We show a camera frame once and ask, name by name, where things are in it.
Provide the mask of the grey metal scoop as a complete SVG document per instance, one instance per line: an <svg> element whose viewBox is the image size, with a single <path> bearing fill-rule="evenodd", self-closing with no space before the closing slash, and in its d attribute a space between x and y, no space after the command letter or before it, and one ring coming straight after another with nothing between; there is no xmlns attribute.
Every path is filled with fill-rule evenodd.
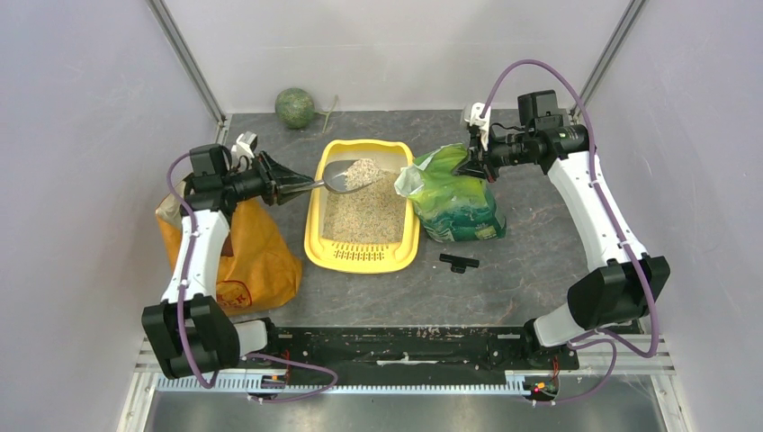
<svg viewBox="0 0 763 432"><path fill-rule="evenodd" d="M372 159L338 160L325 165L319 180L309 190L324 187L333 194L357 192L381 180L385 171Z"/></svg>

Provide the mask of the green litter bag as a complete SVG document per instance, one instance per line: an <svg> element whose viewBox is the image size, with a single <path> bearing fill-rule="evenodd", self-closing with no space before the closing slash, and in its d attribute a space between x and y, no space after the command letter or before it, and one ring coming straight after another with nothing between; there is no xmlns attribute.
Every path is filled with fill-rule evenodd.
<svg viewBox="0 0 763 432"><path fill-rule="evenodd" d="M412 202L427 235L440 243L502 239L506 217L483 179L455 175L468 156L462 143L442 146L414 159L394 182Z"/></svg>

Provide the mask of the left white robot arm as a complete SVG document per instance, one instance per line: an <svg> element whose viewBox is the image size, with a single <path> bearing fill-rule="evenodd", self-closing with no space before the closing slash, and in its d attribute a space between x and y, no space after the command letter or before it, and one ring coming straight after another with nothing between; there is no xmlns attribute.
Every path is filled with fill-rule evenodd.
<svg viewBox="0 0 763 432"><path fill-rule="evenodd" d="M192 171L184 188L170 189L180 216L175 268L141 324L165 377L192 376L210 389L243 355L230 315L282 306L301 284L301 262L257 200L287 203L308 192L313 179L264 151L247 155L210 144L185 158Z"/></svg>

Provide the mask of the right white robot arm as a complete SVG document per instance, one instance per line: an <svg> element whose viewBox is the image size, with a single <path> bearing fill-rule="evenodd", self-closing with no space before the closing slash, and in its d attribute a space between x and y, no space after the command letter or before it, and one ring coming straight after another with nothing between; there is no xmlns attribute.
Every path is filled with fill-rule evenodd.
<svg viewBox="0 0 763 432"><path fill-rule="evenodd" d="M532 320L519 344L521 360L544 367L556 349L615 324L647 317L670 275L663 256L651 256L635 237L600 171L584 125L568 125L553 90L523 94L519 126L495 131L490 108L463 113L470 133L457 175L495 182L502 167L539 166L557 189L578 230L588 274L569 288L556 310Z"/></svg>

